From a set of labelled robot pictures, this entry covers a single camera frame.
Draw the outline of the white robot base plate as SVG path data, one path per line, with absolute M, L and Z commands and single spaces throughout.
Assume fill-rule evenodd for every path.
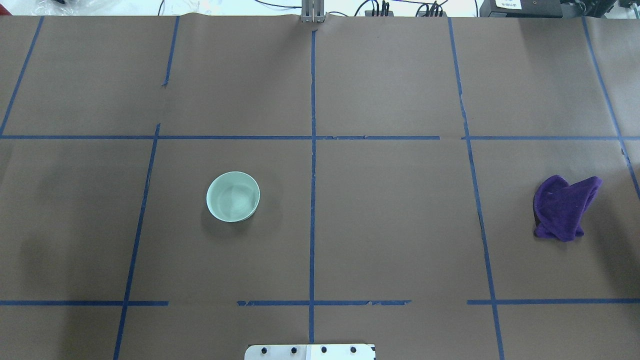
M 375 360 L 374 344 L 254 344 L 247 347 L 245 360 Z

